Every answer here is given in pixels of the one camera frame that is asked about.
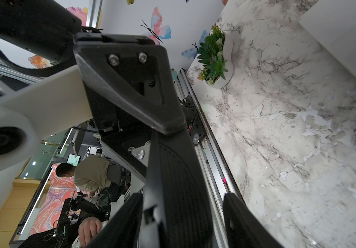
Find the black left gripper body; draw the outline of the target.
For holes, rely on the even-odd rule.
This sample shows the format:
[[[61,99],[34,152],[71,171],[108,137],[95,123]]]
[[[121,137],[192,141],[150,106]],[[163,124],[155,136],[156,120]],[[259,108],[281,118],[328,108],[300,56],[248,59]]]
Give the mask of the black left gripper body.
[[[167,51],[150,38],[80,33],[73,52],[101,144],[141,180],[187,170],[187,121]]]

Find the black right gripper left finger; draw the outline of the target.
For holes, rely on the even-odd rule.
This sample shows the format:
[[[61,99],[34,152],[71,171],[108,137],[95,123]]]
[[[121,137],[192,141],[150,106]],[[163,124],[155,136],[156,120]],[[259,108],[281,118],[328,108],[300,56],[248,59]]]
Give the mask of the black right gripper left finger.
[[[142,222],[143,202],[143,194],[131,195],[87,247],[136,248]]]

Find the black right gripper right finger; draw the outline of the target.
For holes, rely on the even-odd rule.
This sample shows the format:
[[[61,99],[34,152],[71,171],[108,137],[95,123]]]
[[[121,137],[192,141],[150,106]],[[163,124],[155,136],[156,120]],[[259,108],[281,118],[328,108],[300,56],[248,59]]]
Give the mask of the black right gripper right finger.
[[[225,194],[223,216],[230,248],[283,248],[236,194]]]

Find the green plant near left arm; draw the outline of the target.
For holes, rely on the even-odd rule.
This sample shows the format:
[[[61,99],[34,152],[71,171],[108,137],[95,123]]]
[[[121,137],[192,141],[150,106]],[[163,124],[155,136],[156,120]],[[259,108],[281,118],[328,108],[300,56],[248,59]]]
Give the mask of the green plant near left arm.
[[[232,51],[233,40],[213,25],[198,49],[198,62],[203,66],[198,79],[216,89],[225,87],[233,76]]]

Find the black wireless mouse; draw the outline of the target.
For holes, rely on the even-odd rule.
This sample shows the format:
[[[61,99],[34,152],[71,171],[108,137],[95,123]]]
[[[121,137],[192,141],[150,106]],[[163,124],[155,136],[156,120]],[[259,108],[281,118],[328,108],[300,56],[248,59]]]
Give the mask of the black wireless mouse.
[[[213,234],[208,190],[187,131],[153,131],[139,246],[210,248]]]

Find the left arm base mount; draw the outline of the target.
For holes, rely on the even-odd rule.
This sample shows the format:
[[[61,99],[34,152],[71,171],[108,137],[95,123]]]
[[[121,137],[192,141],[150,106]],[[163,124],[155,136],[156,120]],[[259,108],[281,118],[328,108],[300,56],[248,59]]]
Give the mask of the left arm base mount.
[[[180,100],[181,107],[187,122],[187,132],[194,146],[199,145],[206,138],[206,131],[200,119],[200,114],[196,109],[195,103],[190,95]]]

